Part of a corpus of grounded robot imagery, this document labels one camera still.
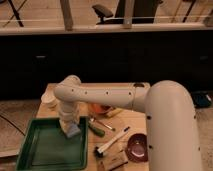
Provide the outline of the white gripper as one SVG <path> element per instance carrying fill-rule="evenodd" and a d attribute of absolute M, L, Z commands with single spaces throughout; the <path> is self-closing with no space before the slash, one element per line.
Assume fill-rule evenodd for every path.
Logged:
<path fill-rule="evenodd" d="M 61 129 L 67 133 L 72 124 L 79 123 L 79 107 L 76 102 L 60 102 L 59 103 L 59 117 Z"/>

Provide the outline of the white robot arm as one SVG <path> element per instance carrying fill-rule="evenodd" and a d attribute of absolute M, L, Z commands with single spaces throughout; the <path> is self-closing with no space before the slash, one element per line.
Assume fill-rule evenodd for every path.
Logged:
<path fill-rule="evenodd" d="M 146 115 L 149 171 L 203 171 L 193 100 L 181 84 L 164 80 L 141 83 L 83 83 L 70 75 L 54 95 L 69 113 L 75 102 L 113 106 Z"/>

